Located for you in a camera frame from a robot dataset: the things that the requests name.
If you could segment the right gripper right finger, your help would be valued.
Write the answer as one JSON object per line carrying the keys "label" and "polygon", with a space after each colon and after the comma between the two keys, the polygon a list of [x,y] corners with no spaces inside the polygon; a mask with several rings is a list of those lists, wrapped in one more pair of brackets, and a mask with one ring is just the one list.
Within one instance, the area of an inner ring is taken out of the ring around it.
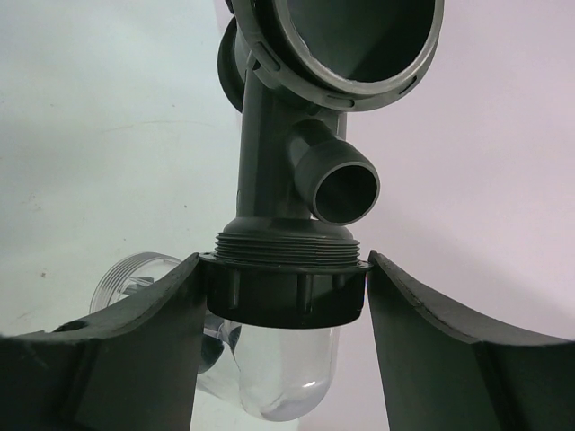
{"label": "right gripper right finger", "polygon": [[371,251],[377,360],[392,430],[572,430],[574,343],[481,314]]}

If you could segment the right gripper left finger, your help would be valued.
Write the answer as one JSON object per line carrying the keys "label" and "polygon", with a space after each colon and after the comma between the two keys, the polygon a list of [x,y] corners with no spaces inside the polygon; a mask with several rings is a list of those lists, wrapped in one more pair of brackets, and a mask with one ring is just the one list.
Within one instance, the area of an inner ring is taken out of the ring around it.
{"label": "right gripper left finger", "polygon": [[206,302],[199,256],[53,332],[1,338],[3,430],[188,430]]}

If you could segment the clear plastic threaded connector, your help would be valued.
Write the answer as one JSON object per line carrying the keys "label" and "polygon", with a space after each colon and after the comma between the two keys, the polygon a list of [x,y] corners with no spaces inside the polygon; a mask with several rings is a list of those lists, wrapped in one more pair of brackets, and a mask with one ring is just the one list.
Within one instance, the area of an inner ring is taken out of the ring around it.
{"label": "clear plastic threaded connector", "polygon": [[259,419],[299,419],[332,386],[340,334],[252,326],[206,311],[196,389]]}

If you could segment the dark grey pipe fitting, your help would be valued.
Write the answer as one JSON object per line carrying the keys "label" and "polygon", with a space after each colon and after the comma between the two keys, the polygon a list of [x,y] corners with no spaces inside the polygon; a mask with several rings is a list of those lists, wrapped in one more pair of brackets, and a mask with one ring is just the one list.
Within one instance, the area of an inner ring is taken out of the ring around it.
{"label": "dark grey pipe fitting", "polygon": [[241,113],[235,218],[203,258],[208,309],[243,324],[356,320],[370,270],[349,225],[374,207],[350,113],[411,92],[435,56],[440,1],[232,1],[217,69]]}

